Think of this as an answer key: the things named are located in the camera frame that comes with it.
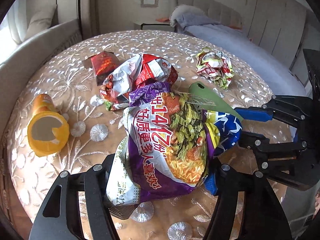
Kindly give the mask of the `bed with lilac duvet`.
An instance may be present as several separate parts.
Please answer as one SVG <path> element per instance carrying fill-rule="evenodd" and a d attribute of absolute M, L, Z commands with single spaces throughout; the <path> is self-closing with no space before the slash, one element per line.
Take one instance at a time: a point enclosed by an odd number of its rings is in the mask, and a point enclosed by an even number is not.
<path fill-rule="evenodd" d="M 306 96 L 301 82 L 271 54 L 249 41 L 242 31 L 220 24 L 206 15 L 187 14 L 178 18 L 174 28 L 240 58 L 262 77 L 274 94 Z"/>

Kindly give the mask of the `beige window seat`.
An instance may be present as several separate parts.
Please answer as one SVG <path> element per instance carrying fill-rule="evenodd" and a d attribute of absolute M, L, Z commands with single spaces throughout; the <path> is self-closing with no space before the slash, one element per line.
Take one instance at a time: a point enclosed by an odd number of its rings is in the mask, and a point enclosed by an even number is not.
<path fill-rule="evenodd" d="M 25 41 L 1 64 L 1 133 L 13 107 L 34 73 L 55 55 L 82 41 L 78 20 L 42 31 Z"/>

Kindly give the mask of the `purple noodle packet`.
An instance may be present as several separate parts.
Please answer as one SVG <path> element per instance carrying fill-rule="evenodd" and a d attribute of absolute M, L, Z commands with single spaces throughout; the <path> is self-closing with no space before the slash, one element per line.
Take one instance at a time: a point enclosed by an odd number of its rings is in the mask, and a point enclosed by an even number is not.
<path fill-rule="evenodd" d="M 220 131 L 190 93 L 161 92 L 124 111 L 126 137 L 114 156 L 106 198 L 133 205 L 191 193 L 208 174 Z"/>

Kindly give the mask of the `lace floral tablecloth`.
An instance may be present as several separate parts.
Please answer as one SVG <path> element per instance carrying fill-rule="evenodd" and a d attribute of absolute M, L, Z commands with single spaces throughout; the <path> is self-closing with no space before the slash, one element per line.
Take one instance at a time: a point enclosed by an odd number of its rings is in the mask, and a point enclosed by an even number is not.
<path fill-rule="evenodd" d="M 216 87 L 196 74 L 196 55 L 203 47 L 221 50 L 231 59 L 235 76 L 228 90 Z M 4 138 L 7 147 L 8 170 L 14 190 L 2 191 L 10 196 L 10 215 L 14 227 L 23 238 L 29 231 L 37 212 L 59 173 L 67 170 L 85 172 L 102 163 L 107 154 L 115 152 L 125 137 L 121 118 L 123 111 L 107 111 L 99 100 L 99 88 L 91 69 L 82 61 L 106 50 L 123 62 L 137 53 L 148 53 L 167 59 L 178 72 L 174 89 L 187 92 L 189 86 L 201 81 L 232 107 L 261 106 L 270 100 L 273 91 L 244 61 L 203 40 L 183 34 L 160 30 L 129 30 L 87 39 L 61 52 L 33 75 L 18 98 Z M 68 118 L 71 129 L 69 141 L 60 152 L 38 157 L 30 148 L 27 126 L 32 116 L 35 96 L 47 93 L 54 105 Z M 213 214 L 216 197 L 201 186 L 181 198 L 154 201 L 135 211 L 133 218 L 152 215 L 139 223 L 131 218 L 112 217 L 121 239 L 169 239 L 170 226 L 186 222 L 192 229 L 191 238 L 200 238 Z"/>

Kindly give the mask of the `green plastic spoon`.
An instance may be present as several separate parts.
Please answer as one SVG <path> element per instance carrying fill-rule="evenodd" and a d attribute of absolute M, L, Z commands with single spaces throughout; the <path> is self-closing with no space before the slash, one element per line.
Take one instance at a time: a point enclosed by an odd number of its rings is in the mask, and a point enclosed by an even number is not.
<path fill-rule="evenodd" d="M 192 83 L 188 89 L 192 95 L 192 102 L 206 110 L 229 113 L 236 116 L 241 122 L 243 117 L 238 114 L 228 103 L 226 103 L 213 90 L 206 87 L 202 82 Z"/>

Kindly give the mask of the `orange item on nightstand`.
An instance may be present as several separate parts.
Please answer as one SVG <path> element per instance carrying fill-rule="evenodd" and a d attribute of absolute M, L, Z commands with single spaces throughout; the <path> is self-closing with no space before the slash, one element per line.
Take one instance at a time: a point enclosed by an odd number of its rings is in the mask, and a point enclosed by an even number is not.
<path fill-rule="evenodd" d="M 160 22 L 160 23 L 168 23 L 170 20 L 169 18 L 158 18 L 156 19 L 157 22 Z"/>

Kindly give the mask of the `beige cushion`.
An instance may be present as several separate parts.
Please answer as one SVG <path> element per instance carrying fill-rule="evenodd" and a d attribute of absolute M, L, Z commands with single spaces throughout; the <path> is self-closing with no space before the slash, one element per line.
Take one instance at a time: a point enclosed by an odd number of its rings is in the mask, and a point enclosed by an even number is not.
<path fill-rule="evenodd" d="M 53 16 L 57 9 L 57 5 L 45 5 L 32 16 L 24 41 L 35 36 L 36 34 L 47 30 L 52 25 Z"/>

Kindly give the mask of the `yellow plastic cup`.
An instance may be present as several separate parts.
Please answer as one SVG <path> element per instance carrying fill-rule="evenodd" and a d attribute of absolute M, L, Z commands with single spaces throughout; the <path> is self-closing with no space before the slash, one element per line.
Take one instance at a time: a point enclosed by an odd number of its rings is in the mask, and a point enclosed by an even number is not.
<path fill-rule="evenodd" d="M 48 94 L 40 94 L 34 100 L 27 137 L 30 148 L 38 157 L 57 153 L 67 144 L 69 124 L 58 113 Z"/>

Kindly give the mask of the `red cigarette box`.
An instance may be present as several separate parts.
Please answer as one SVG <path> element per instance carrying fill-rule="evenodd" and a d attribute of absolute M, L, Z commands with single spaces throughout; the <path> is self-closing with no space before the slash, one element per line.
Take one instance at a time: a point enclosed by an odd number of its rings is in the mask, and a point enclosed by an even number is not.
<path fill-rule="evenodd" d="M 82 61 L 86 69 L 91 68 L 96 84 L 102 85 L 104 80 L 120 66 L 120 61 L 112 52 L 102 51 Z"/>

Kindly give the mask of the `red snack bag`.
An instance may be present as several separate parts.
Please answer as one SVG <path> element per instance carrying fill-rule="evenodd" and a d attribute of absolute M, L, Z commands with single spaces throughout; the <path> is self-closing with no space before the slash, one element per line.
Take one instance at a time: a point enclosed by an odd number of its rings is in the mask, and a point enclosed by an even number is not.
<path fill-rule="evenodd" d="M 169 92 L 177 78 L 168 60 L 139 53 L 108 74 L 99 90 L 106 109 L 115 111 L 142 105 L 161 92 Z"/>

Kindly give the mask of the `blue yellow wrapper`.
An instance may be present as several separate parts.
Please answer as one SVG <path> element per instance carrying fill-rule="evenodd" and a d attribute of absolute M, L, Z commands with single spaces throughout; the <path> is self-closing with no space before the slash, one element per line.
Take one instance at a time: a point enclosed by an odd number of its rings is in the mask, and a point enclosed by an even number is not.
<path fill-rule="evenodd" d="M 210 168 L 209 163 L 236 145 L 240 139 L 242 125 L 236 116 L 229 113 L 202 110 L 201 116 L 201 158 L 204 163 L 202 178 L 206 190 L 216 195 L 218 192 L 217 170 Z"/>

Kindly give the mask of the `lilac pillow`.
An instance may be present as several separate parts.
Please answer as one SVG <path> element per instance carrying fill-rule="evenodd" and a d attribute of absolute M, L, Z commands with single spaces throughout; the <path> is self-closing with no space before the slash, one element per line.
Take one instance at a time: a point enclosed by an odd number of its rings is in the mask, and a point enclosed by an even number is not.
<path fill-rule="evenodd" d="M 202 15 L 205 15 L 205 12 L 203 10 L 201 10 L 200 8 L 197 8 L 192 5 L 186 5 L 186 4 L 178 5 L 173 10 L 173 12 L 171 13 L 171 15 L 169 17 L 170 26 L 174 27 L 177 23 L 178 18 L 184 14 L 202 16 Z"/>

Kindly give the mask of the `framed wall switch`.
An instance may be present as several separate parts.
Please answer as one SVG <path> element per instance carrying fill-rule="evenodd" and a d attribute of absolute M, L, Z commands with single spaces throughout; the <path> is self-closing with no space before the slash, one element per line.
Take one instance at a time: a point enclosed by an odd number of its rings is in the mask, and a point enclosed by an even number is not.
<path fill-rule="evenodd" d="M 159 0 L 140 0 L 141 8 L 156 8 Z"/>

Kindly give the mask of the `green white wrapper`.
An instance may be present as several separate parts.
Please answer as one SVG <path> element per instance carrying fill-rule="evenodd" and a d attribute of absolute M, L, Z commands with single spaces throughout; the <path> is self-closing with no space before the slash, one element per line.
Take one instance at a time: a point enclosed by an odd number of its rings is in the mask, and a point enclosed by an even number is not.
<path fill-rule="evenodd" d="M 222 51 L 204 47 L 197 54 L 196 72 L 222 89 L 227 89 L 234 76 L 230 58 Z"/>

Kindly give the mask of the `grey bedside table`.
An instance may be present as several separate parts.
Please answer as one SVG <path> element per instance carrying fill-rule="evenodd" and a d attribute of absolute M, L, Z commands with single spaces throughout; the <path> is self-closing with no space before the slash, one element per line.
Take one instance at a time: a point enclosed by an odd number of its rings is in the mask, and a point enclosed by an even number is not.
<path fill-rule="evenodd" d="M 174 32 L 175 29 L 170 26 L 169 22 L 158 21 L 136 21 L 133 23 L 135 30 L 162 30 Z"/>

